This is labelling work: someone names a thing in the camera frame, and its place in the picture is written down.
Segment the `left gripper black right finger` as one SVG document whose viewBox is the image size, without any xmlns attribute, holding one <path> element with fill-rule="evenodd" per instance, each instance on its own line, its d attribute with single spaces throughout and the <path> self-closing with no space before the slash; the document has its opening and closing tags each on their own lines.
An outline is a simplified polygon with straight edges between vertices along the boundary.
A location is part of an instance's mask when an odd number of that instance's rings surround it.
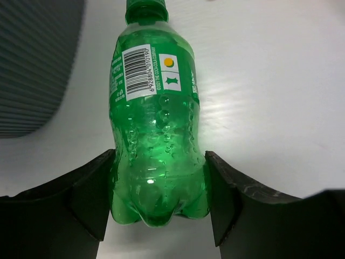
<svg viewBox="0 0 345 259">
<path fill-rule="evenodd" d="M 245 175 L 214 152 L 205 157 L 222 258 L 344 258 L 344 190 L 301 199 Z"/>
</svg>

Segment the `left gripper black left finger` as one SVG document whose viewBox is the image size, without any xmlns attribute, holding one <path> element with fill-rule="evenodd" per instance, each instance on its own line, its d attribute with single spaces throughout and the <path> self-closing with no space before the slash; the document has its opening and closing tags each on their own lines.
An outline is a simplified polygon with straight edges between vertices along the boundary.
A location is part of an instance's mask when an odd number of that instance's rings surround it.
<svg viewBox="0 0 345 259">
<path fill-rule="evenodd" d="M 96 258 L 109 216 L 109 149 L 16 196 L 1 197 L 1 258 Z"/>
</svg>

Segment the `green soda bottle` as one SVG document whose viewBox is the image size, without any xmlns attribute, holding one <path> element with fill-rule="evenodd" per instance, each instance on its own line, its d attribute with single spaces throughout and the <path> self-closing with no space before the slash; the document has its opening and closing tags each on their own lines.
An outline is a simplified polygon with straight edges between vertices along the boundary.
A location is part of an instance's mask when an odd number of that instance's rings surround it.
<svg viewBox="0 0 345 259">
<path fill-rule="evenodd" d="M 116 145 L 109 175 L 115 222 L 167 225 L 201 219 L 211 203 L 209 169 L 198 145 L 195 56 L 168 24 L 164 1 L 127 1 L 109 75 Z"/>
</svg>

